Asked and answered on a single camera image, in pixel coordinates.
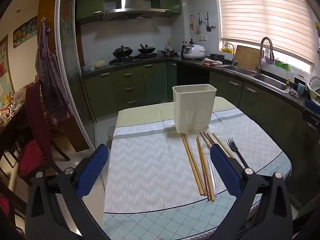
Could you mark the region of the white patterned table cloth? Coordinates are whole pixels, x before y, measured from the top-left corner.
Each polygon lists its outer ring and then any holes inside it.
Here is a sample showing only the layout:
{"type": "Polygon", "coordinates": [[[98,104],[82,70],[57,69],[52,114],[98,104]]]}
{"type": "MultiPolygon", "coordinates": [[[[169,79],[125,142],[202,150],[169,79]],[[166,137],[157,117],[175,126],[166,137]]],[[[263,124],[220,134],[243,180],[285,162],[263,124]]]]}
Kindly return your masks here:
{"type": "MultiPolygon", "coordinates": [[[[233,138],[254,171],[281,149],[238,108],[214,112],[206,129],[213,139],[233,138]]],[[[106,178],[106,213],[161,211],[202,200],[174,121],[117,126],[106,178]]]]}

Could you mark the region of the black wok with lid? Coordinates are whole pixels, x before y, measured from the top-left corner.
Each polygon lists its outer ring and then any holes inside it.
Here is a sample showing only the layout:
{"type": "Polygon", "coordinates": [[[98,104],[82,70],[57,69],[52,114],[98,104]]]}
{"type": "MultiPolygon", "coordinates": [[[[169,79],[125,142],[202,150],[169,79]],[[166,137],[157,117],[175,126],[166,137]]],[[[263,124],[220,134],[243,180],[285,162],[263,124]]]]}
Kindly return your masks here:
{"type": "Polygon", "coordinates": [[[121,45],[119,48],[115,49],[113,52],[114,57],[121,59],[124,57],[131,56],[133,50],[130,47],[121,45]]]}

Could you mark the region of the small steel faucet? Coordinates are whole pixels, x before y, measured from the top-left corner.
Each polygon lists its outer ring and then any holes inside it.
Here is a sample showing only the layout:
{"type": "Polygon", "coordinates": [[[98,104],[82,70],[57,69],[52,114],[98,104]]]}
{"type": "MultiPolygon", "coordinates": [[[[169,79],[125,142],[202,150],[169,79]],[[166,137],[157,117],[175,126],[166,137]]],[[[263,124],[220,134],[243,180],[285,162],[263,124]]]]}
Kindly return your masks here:
{"type": "Polygon", "coordinates": [[[225,50],[225,52],[232,54],[232,65],[235,66],[235,47],[234,47],[234,45],[231,43],[226,43],[224,45],[224,50],[225,50]]]}

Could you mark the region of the black pan with lid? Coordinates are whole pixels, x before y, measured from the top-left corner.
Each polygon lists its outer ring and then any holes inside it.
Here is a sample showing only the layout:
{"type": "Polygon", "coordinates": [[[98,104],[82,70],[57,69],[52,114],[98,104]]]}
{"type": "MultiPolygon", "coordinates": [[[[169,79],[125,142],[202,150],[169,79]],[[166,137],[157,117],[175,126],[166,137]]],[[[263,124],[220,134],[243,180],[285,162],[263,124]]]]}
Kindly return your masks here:
{"type": "Polygon", "coordinates": [[[141,53],[141,54],[152,54],[154,51],[155,51],[155,47],[150,47],[148,46],[147,44],[143,45],[143,44],[140,44],[140,48],[138,48],[138,51],[141,53]]]}

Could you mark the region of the white window blind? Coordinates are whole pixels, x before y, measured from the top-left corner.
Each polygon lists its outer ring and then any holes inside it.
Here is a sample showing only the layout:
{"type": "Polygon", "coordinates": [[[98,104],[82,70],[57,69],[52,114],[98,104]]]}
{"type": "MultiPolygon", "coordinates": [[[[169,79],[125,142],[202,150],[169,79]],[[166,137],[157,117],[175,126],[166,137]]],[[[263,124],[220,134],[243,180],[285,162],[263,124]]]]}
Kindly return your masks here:
{"type": "Polygon", "coordinates": [[[305,0],[218,1],[223,40],[260,44],[268,37],[274,50],[315,63],[313,20],[305,0]]]}

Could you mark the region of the steel double sink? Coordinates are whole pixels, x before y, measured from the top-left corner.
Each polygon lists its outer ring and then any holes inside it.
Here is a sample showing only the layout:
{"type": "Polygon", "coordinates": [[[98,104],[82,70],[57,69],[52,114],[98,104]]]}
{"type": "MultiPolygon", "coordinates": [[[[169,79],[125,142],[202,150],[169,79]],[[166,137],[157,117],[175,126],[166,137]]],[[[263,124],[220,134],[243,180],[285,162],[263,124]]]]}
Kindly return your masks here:
{"type": "Polygon", "coordinates": [[[233,72],[239,73],[241,75],[249,76],[252,79],[257,80],[260,83],[264,83],[274,89],[277,89],[285,94],[289,93],[290,87],[283,82],[280,82],[272,77],[269,77],[264,74],[257,74],[255,71],[231,65],[222,65],[222,69],[231,70],[233,72]]]}

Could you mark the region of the steel range hood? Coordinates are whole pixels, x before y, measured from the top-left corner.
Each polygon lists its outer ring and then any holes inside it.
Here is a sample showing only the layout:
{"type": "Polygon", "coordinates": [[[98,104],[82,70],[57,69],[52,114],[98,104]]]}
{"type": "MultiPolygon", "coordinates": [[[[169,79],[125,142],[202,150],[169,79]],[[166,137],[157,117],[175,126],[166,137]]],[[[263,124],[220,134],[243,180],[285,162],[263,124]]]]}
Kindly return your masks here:
{"type": "Polygon", "coordinates": [[[163,15],[166,10],[151,6],[151,0],[119,0],[119,8],[108,9],[104,21],[150,19],[163,15]]]}

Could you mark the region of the clear plastic spoon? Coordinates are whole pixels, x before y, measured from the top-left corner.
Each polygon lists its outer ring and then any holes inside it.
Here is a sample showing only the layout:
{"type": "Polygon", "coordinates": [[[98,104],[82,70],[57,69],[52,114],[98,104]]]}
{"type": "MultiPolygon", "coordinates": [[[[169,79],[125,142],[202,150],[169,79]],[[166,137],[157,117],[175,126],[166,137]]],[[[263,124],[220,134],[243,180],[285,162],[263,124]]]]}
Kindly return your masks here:
{"type": "Polygon", "coordinates": [[[202,143],[202,149],[203,149],[204,155],[205,155],[206,160],[207,160],[208,170],[209,170],[209,173],[210,173],[212,186],[213,186],[213,193],[214,193],[214,196],[216,197],[217,196],[217,183],[216,183],[216,176],[215,176],[214,166],[213,166],[213,163],[212,163],[211,158],[210,158],[209,144],[207,144],[206,142],[203,142],[202,143]]]}

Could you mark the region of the white rice cooker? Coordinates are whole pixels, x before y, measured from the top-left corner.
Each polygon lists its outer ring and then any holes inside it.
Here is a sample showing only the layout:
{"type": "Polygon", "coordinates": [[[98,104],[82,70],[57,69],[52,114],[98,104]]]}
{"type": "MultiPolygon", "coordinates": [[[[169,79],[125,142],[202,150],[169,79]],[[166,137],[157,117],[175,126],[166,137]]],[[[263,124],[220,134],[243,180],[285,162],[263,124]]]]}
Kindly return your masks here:
{"type": "Polygon", "coordinates": [[[205,48],[201,45],[197,45],[197,44],[191,44],[188,46],[185,46],[183,51],[182,51],[182,55],[184,58],[186,59],[202,59],[205,56],[205,48]]]}

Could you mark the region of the checkered apron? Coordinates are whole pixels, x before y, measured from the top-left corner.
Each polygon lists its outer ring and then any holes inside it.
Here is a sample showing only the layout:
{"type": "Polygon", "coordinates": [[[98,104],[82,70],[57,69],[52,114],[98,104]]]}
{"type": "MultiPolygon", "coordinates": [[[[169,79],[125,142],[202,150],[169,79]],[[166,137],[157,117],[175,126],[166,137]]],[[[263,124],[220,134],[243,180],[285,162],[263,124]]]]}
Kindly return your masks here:
{"type": "Polygon", "coordinates": [[[57,55],[49,49],[50,28],[42,18],[38,35],[35,68],[41,85],[45,110],[52,123],[58,124],[72,116],[70,103],[60,73],[57,55]]]}

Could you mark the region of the pink folded towel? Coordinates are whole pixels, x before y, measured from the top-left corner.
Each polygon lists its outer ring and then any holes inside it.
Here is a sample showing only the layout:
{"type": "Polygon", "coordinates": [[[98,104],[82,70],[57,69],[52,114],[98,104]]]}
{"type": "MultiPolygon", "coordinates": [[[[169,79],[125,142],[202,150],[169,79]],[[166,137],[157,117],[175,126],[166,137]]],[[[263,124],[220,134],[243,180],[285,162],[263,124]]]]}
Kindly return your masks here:
{"type": "Polygon", "coordinates": [[[205,58],[202,61],[202,64],[205,65],[205,66],[220,66],[220,65],[223,64],[223,62],[222,61],[212,60],[212,59],[209,59],[209,58],[205,58]]]}

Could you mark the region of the white plastic utensil holder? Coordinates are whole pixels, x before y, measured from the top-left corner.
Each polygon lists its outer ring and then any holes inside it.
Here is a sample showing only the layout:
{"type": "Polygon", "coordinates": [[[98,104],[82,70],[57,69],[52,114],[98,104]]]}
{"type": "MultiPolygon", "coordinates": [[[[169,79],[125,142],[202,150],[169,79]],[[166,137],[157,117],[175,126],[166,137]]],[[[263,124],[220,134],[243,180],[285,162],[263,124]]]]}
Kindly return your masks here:
{"type": "Polygon", "coordinates": [[[174,124],[179,133],[209,126],[217,89],[210,84],[174,86],[174,124]]]}

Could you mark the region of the wooden chopstick red end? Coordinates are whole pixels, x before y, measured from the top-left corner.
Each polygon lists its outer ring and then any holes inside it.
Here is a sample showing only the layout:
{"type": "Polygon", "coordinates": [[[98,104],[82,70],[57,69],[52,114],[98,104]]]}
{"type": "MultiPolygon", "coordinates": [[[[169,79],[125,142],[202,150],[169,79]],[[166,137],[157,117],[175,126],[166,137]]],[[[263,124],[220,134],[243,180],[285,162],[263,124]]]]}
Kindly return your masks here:
{"type": "Polygon", "coordinates": [[[207,199],[208,199],[208,201],[211,201],[212,198],[211,198],[211,194],[210,194],[209,181],[208,181],[206,166],[205,166],[204,158],[203,158],[203,150],[202,150],[202,148],[201,148],[201,144],[200,144],[200,139],[199,139],[199,137],[196,137],[196,142],[197,142],[197,148],[198,148],[199,158],[200,158],[200,162],[201,162],[201,168],[202,168],[202,173],[203,173],[204,185],[205,185],[206,193],[207,193],[207,199]]]}
{"type": "Polygon", "coordinates": [[[199,158],[200,158],[200,162],[201,162],[204,185],[206,187],[207,198],[209,201],[214,202],[215,195],[214,195],[214,191],[213,191],[213,184],[212,184],[210,172],[208,170],[208,165],[207,165],[207,162],[204,157],[204,151],[202,149],[199,137],[196,137],[196,141],[197,141],[197,147],[198,147],[198,152],[199,152],[199,158]]]}

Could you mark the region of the black plastic fork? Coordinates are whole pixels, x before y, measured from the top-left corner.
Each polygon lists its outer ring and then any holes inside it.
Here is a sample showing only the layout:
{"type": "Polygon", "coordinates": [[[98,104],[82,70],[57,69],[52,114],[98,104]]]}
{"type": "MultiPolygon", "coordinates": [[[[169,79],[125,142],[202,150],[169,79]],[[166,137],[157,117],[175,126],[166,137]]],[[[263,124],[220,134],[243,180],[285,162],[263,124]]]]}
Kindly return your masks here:
{"type": "Polygon", "coordinates": [[[241,155],[241,153],[238,150],[238,147],[236,146],[233,138],[229,138],[228,139],[228,146],[229,148],[235,152],[237,154],[237,156],[239,157],[239,159],[241,160],[242,164],[244,165],[245,168],[249,168],[248,164],[246,163],[245,159],[243,158],[243,156],[241,155]]]}

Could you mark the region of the wooden cutting board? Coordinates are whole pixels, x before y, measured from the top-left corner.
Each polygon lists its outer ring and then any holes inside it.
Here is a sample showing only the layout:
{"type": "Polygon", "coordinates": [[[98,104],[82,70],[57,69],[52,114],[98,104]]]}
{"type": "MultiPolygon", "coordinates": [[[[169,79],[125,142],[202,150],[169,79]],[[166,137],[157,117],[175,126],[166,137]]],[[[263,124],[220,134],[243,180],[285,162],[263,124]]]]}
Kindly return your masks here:
{"type": "Polygon", "coordinates": [[[259,63],[259,56],[260,49],[237,45],[235,61],[238,62],[238,66],[257,71],[256,67],[259,63]]]}

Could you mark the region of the steel kitchen faucet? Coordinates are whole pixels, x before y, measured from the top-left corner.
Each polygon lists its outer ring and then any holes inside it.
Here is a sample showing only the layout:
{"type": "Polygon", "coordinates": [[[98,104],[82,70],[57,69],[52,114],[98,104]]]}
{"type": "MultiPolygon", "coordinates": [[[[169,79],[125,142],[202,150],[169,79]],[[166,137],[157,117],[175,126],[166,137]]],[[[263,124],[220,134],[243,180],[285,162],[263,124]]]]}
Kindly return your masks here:
{"type": "Polygon", "coordinates": [[[268,41],[269,42],[269,48],[267,49],[267,52],[269,52],[269,55],[267,56],[268,62],[274,63],[274,53],[273,53],[273,44],[272,41],[269,37],[264,37],[262,39],[262,41],[260,42],[260,55],[259,55],[259,61],[258,61],[258,65],[256,67],[257,70],[257,74],[261,74],[261,70],[262,70],[262,62],[263,62],[263,57],[266,55],[265,51],[264,51],[264,42],[268,41]]]}

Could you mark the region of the dark red wooden chair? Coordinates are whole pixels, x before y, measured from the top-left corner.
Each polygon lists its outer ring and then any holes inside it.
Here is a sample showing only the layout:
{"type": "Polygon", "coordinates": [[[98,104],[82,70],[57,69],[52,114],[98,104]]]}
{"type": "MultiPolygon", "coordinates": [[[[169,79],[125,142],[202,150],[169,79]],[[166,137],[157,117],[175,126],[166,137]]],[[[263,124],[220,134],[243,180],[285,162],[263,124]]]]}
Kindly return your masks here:
{"type": "Polygon", "coordinates": [[[39,81],[27,88],[24,108],[33,139],[24,141],[18,128],[7,126],[1,131],[1,155],[11,150],[16,143],[20,145],[17,174],[31,186],[31,180],[37,172],[53,169],[58,174],[62,173],[53,159],[53,149],[56,149],[66,161],[70,161],[70,158],[55,143],[47,126],[41,106],[39,81]]]}

